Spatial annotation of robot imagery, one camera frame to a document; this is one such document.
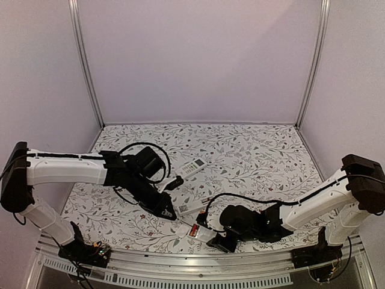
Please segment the long white remote control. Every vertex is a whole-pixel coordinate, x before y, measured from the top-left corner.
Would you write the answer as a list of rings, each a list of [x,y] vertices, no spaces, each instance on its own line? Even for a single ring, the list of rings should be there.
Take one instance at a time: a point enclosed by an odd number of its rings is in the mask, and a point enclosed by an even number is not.
[[[194,212],[200,211],[206,207],[206,205],[210,202],[211,198],[207,197],[200,200],[195,200],[193,202],[189,202],[183,205],[179,205],[177,209],[177,213],[179,216],[186,216],[192,214]]]

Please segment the white battery cover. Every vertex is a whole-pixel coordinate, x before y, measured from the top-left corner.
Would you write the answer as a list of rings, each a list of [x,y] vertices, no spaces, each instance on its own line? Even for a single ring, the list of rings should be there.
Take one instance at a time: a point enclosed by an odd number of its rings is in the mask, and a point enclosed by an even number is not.
[[[179,238],[184,238],[184,236],[186,236],[189,232],[189,226],[185,226],[185,225],[182,225],[180,226],[175,234],[179,237]]]

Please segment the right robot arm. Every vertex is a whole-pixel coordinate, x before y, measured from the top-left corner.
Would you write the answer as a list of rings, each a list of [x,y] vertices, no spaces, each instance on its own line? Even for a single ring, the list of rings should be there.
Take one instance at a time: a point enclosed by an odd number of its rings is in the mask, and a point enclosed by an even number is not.
[[[384,212],[384,171],[376,161],[349,154],[342,158],[342,167],[317,188],[296,200],[269,200],[267,205],[260,213],[242,205],[227,206],[219,218],[223,231],[206,244],[234,252],[240,241],[275,243],[338,209],[336,220],[324,229],[325,239],[311,250],[313,260],[323,263],[366,218]]]

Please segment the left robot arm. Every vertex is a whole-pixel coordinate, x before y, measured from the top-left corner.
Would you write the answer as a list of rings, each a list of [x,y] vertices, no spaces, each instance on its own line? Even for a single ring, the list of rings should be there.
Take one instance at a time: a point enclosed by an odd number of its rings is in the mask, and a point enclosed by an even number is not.
[[[85,261],[89,248],[75,225],[64,220],[52,207],[32,195],[34,186],[50,183],[84,183],[127,190],[148,213],[166,220],[176,220],[171,197],[155,187],[151,178],[159,170],[162,179],[171,173],[169,159],[162,160],[155,152],[162,148],[143,142],[135,155],[120,151],[97,154],[63,154],[32,150],[18,142],[1,173],[1,206],[20,214],[48,233],[76,261]]]

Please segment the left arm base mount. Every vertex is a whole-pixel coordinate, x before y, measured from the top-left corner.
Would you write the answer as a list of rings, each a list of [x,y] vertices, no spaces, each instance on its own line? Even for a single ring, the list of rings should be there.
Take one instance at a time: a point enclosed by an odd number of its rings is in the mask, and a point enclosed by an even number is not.
[[[67,245],[60,246],[58,256],[74,263],[107,268],[111,256],[111,246],[97,241],[88,244],[84,241],[79,227],[70,222],[74,230],[75,239]]]

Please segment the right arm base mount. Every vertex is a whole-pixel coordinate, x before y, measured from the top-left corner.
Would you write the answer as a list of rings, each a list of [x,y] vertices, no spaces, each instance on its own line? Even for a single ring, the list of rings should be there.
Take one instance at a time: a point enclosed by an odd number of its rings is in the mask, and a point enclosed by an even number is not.
[[[332,280],[341,257],[342,245],[331,246],[327,243],[325,227],[318,232],[318,242],[315,245],[291,250],[291,262],[295,269],[328,263],[327,266],[309,270],[310,277],[319,283]]]

